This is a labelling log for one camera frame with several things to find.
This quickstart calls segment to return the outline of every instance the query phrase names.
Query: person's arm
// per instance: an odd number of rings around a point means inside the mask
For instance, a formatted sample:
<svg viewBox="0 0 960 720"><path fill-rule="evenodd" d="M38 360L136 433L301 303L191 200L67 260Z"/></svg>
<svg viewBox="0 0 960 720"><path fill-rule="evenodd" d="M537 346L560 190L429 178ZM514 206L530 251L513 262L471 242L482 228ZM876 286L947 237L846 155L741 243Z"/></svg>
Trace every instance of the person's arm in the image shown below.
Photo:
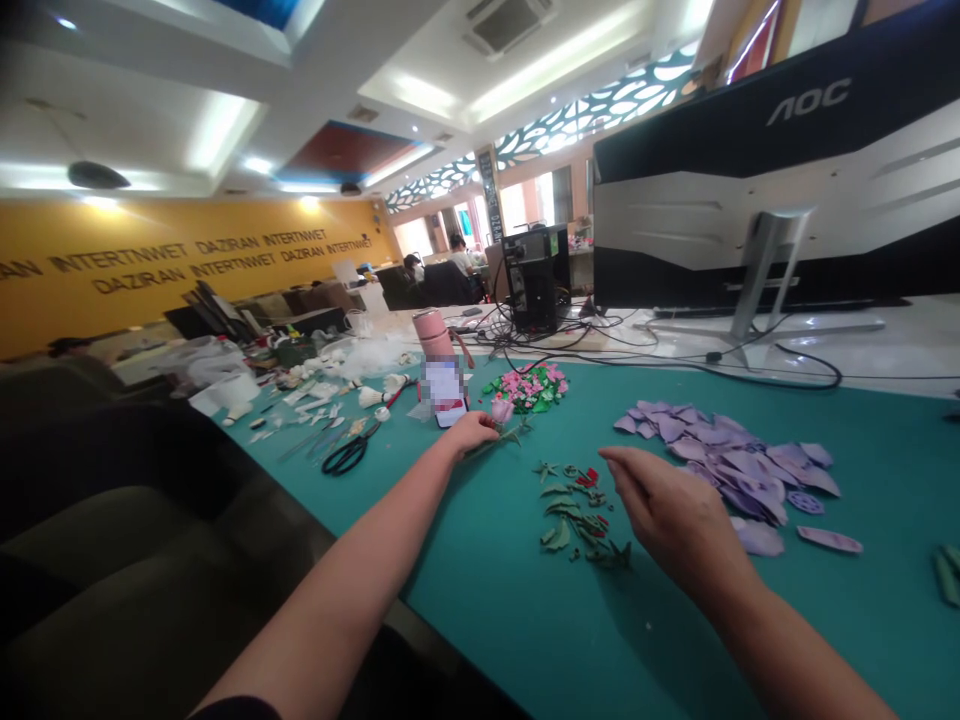
<svg viewBox="0 0 960 720"><path fill-rule="evenodd" d="M636 448L603 448L600 456L637 539L714 626L770 717L896 717L819 633L764 585L716 490Z"/></svg>
<svg viewBox="0 0 960 720"><path fill-rule="evenodd" d="M199 708L247 695L284 720L335 718L413 568L453 466L498 437L486 413L460 418L333 544Z"/></svg>

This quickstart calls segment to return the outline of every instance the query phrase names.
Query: aoc logo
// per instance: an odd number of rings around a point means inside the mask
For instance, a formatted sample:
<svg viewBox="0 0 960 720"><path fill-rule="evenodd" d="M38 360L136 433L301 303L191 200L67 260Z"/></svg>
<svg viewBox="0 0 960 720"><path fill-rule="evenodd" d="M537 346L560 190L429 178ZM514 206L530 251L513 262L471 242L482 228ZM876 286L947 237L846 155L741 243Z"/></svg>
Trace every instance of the aoc logo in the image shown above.
<svg viewBox="0 0 960 720"><path fill-rule="evenodd" d="M817 108L830 107L831 105L842 103L847 99L847 96L850 95L849 88L852 83L853 78L844 78L843 80L837 80L832 85L828 85L825 90L814 88L813 90L807 90L803 95L787 98L777 105L777 109L773 111L773 115L767 120L767 127L770 127L778 120L786 122L794 115L806 115L812 113Z"/></svg>

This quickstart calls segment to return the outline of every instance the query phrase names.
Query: sleeve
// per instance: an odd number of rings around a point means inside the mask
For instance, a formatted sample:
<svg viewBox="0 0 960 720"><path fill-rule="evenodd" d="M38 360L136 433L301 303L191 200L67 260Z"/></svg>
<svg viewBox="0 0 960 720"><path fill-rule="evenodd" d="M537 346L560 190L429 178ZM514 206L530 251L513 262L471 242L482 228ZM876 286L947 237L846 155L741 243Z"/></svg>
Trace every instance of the sleeve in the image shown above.
<svg viewBox="0 0 960 720"><path fill-rule="evenodd" d="M282 720L273 707L255 697L232 697L217 700L200 712L194 713L189 720Z"/></svg>

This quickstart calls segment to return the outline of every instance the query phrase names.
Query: air conditioner vent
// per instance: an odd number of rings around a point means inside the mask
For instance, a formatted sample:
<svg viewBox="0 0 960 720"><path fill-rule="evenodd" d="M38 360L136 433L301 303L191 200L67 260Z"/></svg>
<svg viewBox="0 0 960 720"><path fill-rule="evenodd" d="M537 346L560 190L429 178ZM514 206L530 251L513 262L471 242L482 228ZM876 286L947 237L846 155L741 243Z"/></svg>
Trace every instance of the air conditioner vent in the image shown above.
<svg viewBox="0 0 960 720"><path fill-rule="evenodd" d="M469 31L463 39L492 62L556 14L554 0L483 0L467 13Z"/></svg>
<svg viewBox="0 0 960 720"><path fill-rule="evenodd" d="M363 105L357 105L353 110L350 111L350 114L347 115L350 120L356 120L357 122L370 124L378 117L380 113L376 110L371 110L370 108L364 107Z"/></svg>

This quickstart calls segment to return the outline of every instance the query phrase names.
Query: pink thermos bottle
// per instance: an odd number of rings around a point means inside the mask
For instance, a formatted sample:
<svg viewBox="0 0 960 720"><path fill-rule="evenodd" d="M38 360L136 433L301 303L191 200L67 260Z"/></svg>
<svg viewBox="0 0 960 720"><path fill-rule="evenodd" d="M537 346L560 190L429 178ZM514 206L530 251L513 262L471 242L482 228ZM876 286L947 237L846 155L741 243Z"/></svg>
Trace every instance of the pink thermos bottle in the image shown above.
<svg viewBox="0 0 960 720"><path fill-rule="evenodd" d="M473 356L464 345L463 339L443 323L443 315L437 308L427 308L413 316L413 327L420 338L420 347L427 360L445 360L453 357L453 342L460 343L467 365L474 367Z"/></svg>

